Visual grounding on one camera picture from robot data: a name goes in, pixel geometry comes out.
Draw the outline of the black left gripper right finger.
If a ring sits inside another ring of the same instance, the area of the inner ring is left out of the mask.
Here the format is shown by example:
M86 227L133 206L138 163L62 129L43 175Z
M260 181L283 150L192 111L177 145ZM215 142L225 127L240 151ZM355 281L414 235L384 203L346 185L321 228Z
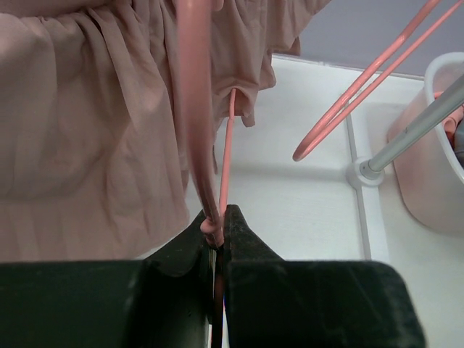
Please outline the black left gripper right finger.
M225 312L231 347L424 347L405 282L376 261L286 261L228 206Z

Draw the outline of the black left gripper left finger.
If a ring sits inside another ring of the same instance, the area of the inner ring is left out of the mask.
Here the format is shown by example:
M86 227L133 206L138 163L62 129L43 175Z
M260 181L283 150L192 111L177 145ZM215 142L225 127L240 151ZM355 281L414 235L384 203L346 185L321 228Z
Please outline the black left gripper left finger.
M140 260L1 265L3 347L205 347L204 215Z

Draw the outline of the coral pink skirt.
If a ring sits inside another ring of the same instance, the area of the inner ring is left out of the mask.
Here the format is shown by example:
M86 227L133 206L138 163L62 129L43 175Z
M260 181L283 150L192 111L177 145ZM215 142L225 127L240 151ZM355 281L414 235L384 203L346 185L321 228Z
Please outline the coral pink skirt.
M455 132L460 122L462 121L462 119L463 119L463 105L459 106L455 111L453 111L450 115L448 115L442 121L444 132L447 136L447 139L451 147L454 146Z

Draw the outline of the pink denim skirt hanger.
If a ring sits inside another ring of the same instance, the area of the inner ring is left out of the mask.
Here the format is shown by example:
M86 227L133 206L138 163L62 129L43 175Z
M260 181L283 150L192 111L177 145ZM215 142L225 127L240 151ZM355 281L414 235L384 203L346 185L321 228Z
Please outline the pink denim skirt hanger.
M223 344L224 279L223 245L225 211L231 169L231 144L236 91L229 97L220 190L213 173L211 98L211 14L222 1L179 1L177 5L181 115L185 119L187 157L192 179L205 214L200 229L215 256L212 347Z

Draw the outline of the blue denim skirt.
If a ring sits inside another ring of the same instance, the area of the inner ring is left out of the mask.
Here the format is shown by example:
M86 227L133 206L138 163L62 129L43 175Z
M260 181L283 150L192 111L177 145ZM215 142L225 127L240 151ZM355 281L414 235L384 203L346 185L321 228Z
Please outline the blue denim skirt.
M458 124L454 134L453 145L455 156L461 165L464 164L464 120Z

